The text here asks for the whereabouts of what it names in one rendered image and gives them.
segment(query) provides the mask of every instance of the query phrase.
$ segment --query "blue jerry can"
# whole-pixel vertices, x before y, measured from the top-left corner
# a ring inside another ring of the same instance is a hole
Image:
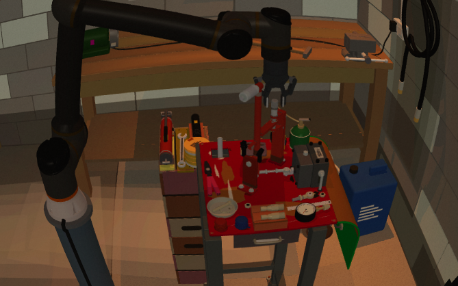
[[[382,231],[397,182],[383,159],[344,165],[340,180],[358,223],[360,236]]]

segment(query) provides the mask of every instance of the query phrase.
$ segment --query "hammer head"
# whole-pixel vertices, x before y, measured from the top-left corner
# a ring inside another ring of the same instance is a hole
[[[307,47],[307,48],[305,49],[305,51],[303,52],[303,59],[308,58],[308,56],[310,55],[310,53],[311,53],[311,47]]]

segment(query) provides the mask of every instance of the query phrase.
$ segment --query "brown drawer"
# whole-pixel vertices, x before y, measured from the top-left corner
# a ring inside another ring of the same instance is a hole
[[[179,284],[204,284],[207,283],[205,270],[201,271],[178,271],[176,270]]]
[[[205,270],[204,255],[173,255],[176,270]]]
[[[204,243],[202,237],[169,237],[172,254],[174,255],[203,255]]]
[[[202,236],[201,218],[167,218],[167,227],[170,237]]]
[[[234,235],[234,248],[291,244],[299,241],[300,229],[278,231],[276,233],[256,233],[252,235]]]
[[[167,218],[200,218],[199,195],[164,196],[165,216]]]
[[[170,171],[160,174],[162,177],[162,194],[198,194],[199,185],[197,184],[196,171],[177,172]]]

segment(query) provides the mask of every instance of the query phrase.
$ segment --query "red pliers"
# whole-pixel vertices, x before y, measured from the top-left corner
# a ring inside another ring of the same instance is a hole
[[[214,181],[211,166],[207,161],[204,161],[204,173],[206,175],[207,181],[207,195],[211,196],[213,194],[213,188],[217,195],[221,195],[220,189],[218,189],[218,185]]]

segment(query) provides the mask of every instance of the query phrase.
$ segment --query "concrete floor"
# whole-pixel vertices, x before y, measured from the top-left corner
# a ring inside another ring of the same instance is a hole
[[[46,193],[36,166],[38,145],[0,151],[0,285],[77,286],[55,228],[44,214]],[[332,151],[338,166],[359,160],[359,149]],[[88,161],[92,223],[116,286],[175,286],[157,161]],[[286,285],[297,284],[306,238],[289,244]],[[223,237],[223,262],[271,260],[272,246],[233,248]],[[226,274],[226,286],[266,285],[271,271]],[[326,240],[317,285],[416,285],[391,220],[360,238],[346,269],[336,232]]]

